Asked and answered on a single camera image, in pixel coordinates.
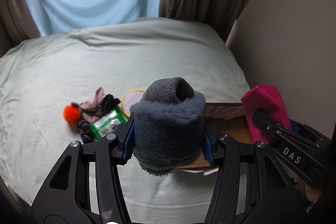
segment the wall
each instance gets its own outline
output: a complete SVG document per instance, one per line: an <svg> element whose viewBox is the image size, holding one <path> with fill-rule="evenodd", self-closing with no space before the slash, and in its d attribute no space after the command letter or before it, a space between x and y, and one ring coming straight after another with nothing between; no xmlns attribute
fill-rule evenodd
<svg viewBox="0 0 336 224"><path fill-rule="evenodd" d="M331 137L336 0L250 0L228 45L251 87L275 85L292 119Z"/></svg>

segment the folded gray fabric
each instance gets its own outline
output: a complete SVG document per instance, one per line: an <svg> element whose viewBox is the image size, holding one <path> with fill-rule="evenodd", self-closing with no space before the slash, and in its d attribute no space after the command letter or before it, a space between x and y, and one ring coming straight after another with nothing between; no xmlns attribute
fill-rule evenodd
<svg viewBox="0 0 336 224"><path fill-rule="evenodd" d="M156 176L192 164L202 152L205 97L181 77L151 84L134 114L134 156Z"/></svg>

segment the green package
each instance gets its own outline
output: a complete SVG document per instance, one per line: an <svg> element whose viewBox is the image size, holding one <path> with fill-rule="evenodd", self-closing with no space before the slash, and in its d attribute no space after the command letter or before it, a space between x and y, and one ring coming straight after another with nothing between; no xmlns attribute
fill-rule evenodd
<svg viewBox="0 0 336 224"><path fill-rule="evenodd" d="M95 137L100 140L105 135L114 133L118 125L123 122L126 122L126 120L121 111L118 108L115 108L104 117L90 124L90 128Z"/></svg>

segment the orange fluffy ball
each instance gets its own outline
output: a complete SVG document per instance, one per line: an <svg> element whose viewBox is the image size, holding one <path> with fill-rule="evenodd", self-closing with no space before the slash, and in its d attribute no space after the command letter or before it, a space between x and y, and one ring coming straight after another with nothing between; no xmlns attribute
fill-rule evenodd
<svg viewBox="0 0 336 224"><path fill-rule="evenodd" d="M68 105L63 110L63 117L70 125L77 124L80 118L78 107L73 105Z"/></svg>

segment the silver bolt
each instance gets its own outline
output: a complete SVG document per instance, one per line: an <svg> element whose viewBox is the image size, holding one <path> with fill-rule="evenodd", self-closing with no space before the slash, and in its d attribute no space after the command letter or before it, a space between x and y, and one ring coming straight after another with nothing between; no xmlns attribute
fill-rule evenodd
<svg viewBox="0 0 336 224"><path fill-rule="evenodd" d="M107 134L107 135L106 135L106 138L107 138L108 140L113 140L113 139L115 139L115 137L116 137L116 135L115 135L114 133L110 133L110 134Z"/></svg>
<svg viewBox="0 0 336 224"><path fill-rule="evenodd" d="M79 145L79 141L72 141L71 143L70 143L70 146L71 147L76 147L76 146L78 146Z"/></svg>
<svg viewBox="0 0 336 224"><path fill-rule="evenodd" d="M222 134L220 137L219 137L222 141L226 141L229 139L229 136L226 135L226 134Z"/></svg>
<svg viewBox="0 0 336 224"><path fill-rule="evenodd" d="M260 148L264 148L266 146L266 144L262 141L257 141L257 146Z"/></svg>

